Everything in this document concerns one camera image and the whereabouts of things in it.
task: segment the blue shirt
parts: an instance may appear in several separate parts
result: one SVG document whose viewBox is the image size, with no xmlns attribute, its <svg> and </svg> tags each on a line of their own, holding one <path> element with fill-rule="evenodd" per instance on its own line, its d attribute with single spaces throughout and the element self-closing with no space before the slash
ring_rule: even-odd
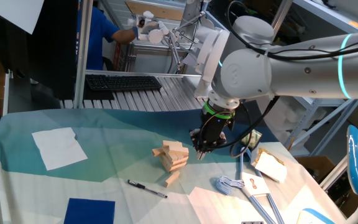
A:
<svg viewBox="0 0 358 224">
<path fill-rule="evenodd" d="M 77 32 L 80 32 L 81 13 L 78 11 Z M 88 59 L 86 69 L 103 70 L 102 49 L 103 37 L 110 43 L 111 36 L 119 31 L 118 27 L 107 20 L 106 16 L 97 8 L 92 8 L 91 32 L 89 34 Z"/>
</svg>

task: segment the jenga block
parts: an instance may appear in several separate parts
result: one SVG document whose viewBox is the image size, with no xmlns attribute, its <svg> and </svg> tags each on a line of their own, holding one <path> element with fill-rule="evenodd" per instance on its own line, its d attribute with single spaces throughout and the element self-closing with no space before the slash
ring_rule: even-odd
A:
<svg viewBox="0 0 358 224">
<path fill-rule="evenodd" d="M 184 166 L 186 165 L 186 162 L 182 163 L 182 164 L 179 164 L 179 165 L 176 165 L 176 166 L 173 166 L 171 167 L 171 169 L 168 171 L 168 173 L 172 173 L 172 172 L 175 172 L 176 170 L 178 169 L 182 169 L 184 168 Z"/>
<path fill-rule="evenodd" d="M 173 146 L 173 147 L 183 147 L 181 145 L 181 142 L 178 141 L 167 141 L 167 140 L 163 140 L 162 141 L 162 146 Z"/>
<path fill-rule="evenodd" d="M 175 165 L 172 165 L 171 163 L 168 163 L 167 162 L 167 157 L 166 155 L 161 155 L 160 156 L 160 162 L 161 164 L 164 166 L 164 168 L 169 172 L 169 173 L 172 173 L 172 172 L 175 172 L 176 170 L 178 169 L 181 169 L 182 167 L 184 167 L 186 165 L 186 161 L 183 161 L 179 164 L 175 164 Z"/>
<path fill-rule="evenodd" d="M 164 152 L 164 150 L 162 150 L 162 148 L 152 149 L 152 153 L 153 153 L 153 156 L 159 156 L 161 154 L 165 154 L 165 152 Z"/>
<path fill-rule="evenodd" d="M 174 152 L 176 155 L 189 155 L 189 149 L 186 147 L 175 147 L 175 146 L 169 146 L 169 151 Z"/>
<path fill-rule="evenodd" d="M 175 165 L 184 163 L 187 161 L 188 158 L 189 158 L 188 156 L 183 156 L 181 159 L 178 159 L 177 161 L 173 161 L 172 165 L 175 166 Z"/>
<path fill-rule="evenodd" d="M 179 177 L 179 171 L 174 172 L 167 180 L 165 180 L 165 187 L 169 187 Z"/>
<path fill-rule="evenodd" d="M 163 146 L 162 150 L 164 151 L 165 155 L 168 157 L 170 161 L 178 160 L 178 156 L 175 153 L 169 151 L 169 146 Z"/>
<path fill-rule="evenodd" d="M 167 172 L 171 171 L 171 167 L 164 161 L 164 159 L 160 156 L 160 162 L 164 166 L 164 168 L 167 170 Z"/>
</svg>

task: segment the black pen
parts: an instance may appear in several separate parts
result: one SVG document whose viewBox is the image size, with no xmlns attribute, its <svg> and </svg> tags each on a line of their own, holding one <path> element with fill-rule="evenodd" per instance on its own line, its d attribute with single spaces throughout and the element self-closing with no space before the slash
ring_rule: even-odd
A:
<svg viewBox="0 0 358 224">
<path fill-rule="evenodd" d="M 154 191 L 154 190 L 152 190 L 152 189 L 148 189 L 146 186 L 144 186 L 144 185 L 142 185 L 142 184 L 138 184 L 138 183 L 133 182 L 133 181 L 131 181 L 131 180 L 128 180 L 128 184 L 131 184 L 132 186 L 135 186 L 135 187 L 138 187 L 138 188 L 140 188 L 140 189 L 146 190 L 146 191 L 148 191 L 148 192 L 150 192 L 150 193 L 153 193 L 153 194 L 155 194 L 155 195 L 161 196 L 161 197 L 163 197 L 163 198 L 168 198 L 168 196 L 166 196 L 166 195 L 163 194 L 163 193 L 156 192 L 156 191 Z"/>
</svg>

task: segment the keyboard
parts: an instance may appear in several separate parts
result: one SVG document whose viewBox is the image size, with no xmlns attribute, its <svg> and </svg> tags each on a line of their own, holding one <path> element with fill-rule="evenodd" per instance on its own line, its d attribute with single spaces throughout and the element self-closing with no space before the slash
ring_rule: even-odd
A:
<svg viewBox="0 0 358 224">
<path fill-rule="evenodd" d="M 105 76 L 85 75 L 86 82 L 93 91 L 159 90 L 161 84 L 149 76 Z"/>
</svg>

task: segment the white paper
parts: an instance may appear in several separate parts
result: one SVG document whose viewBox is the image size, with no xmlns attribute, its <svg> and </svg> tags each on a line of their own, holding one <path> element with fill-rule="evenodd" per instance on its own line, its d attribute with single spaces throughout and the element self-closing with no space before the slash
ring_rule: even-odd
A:
<svg viewBox="0 0 358 224">
<path fill-rule="evenodd" d="M 245 188 L 251 195 L 258 196 L 270 193 L 265 180 L 261 177 L 243 172 L 241 173 L 241 179 L 244 181 Z"/>
<path fill-rule="evenodd" d="M 32 133 L 47 170 L 57 169 L 87 159 L 71 128 Z"/>
<path fill-rule="evenodd" d="M 0 16 L 32 34 L 44 0 L 0 0 Z"/>
<path fill-rule="evenodd" d="M 287 168 L 266 152 L 261 153 L 255 169 L 280 183 L 284 182 L 287 177 Z"/>
</svg>

